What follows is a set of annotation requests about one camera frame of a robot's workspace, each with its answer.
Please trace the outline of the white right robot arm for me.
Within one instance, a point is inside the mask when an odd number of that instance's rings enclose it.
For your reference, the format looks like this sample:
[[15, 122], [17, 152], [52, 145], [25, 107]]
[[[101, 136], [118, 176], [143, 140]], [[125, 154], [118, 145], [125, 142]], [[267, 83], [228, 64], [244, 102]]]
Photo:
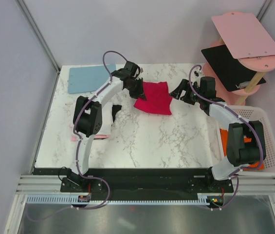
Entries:
[[202, 77], [200, 85], [183, 79], [169, 95], [185, 103], [198, 103], [201, 110], [217, 120], [228, 131], [226, 156], [211, 167], [211, 176], [204, 180], [210, 192], [222, 186], [222, 180], [229, 179], [240, 170], [257, 164], [260, 167], [266, 157], [263, 124], [250, 121], [238, 115], [226, 102], [217, 97], [216, 82], [212, 77]]

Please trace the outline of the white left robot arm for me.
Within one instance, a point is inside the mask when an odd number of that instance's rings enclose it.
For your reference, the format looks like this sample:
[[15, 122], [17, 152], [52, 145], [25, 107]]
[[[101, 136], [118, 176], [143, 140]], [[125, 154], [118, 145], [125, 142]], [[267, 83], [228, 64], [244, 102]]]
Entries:
[[78, 192], [85, 191], [88, 187], [88, 179], [82, 175], [89, 170], [92, 142], [103, 123], [103, 107], [123, 89], [129, 91], [131, 98], [145, 100], [143, 79], [139, 77], [142, 72], [141, 68], [136, 72], [129, 72], [124, 68], [116, 70], [91, 97], [77, 98], [73, 117], [73, 133], [77, 136], [77, 147], [71, 169], [80, 175], [72, 179], [71, 185]]

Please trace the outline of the white t shirt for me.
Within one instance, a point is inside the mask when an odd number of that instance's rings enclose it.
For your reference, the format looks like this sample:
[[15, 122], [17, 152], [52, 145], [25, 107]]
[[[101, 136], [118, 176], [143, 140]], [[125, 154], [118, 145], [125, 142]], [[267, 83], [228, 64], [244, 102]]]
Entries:
[[78, 100], [73, 116], [73, 132], [83, 134], [86, 137], [95, 135], [111, 135], [111, 127], [114, 123], [114, 105], [108, 102], [104, 107], [98, 102], [91, 102], [83, 112], [86, 100]]

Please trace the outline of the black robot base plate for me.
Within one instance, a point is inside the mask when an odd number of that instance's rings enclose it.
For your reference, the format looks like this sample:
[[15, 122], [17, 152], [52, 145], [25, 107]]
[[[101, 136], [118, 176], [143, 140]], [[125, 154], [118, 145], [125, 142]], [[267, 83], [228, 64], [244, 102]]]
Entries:
[[207, 168], [185, 169], [98, 169], [81, 177], [68, 170], [61, 192], [89, 192], [95, 198], [195, 198], [202, 194], [234, 191], [232, 182], [215, 180]]

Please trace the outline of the pink t shirt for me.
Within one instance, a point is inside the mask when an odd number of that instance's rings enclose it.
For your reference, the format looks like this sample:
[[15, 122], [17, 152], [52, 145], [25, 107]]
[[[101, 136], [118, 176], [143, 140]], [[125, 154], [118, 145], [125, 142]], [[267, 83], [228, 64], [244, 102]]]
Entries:
[[[95, 135], [94, 139], [107, 139], [109, 137], [110, 137], [109, 135]], [[76, 135], [72, 135], [71, 136], [71, 141], [72, 142], [77, 142], [78, 141], [77, 136]]]

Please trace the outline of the magenta t shirt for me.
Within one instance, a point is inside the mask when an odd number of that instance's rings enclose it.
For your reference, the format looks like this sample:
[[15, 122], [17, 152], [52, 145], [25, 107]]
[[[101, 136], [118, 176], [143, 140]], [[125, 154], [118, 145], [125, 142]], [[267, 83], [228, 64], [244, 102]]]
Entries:
[[172, 115], [170, 105], [172, 97], [169, 95], [168, 83], [165, 82], [144, 82], [144, 93], [146, 100], [138, 98], [134, 108], [148, 114]]

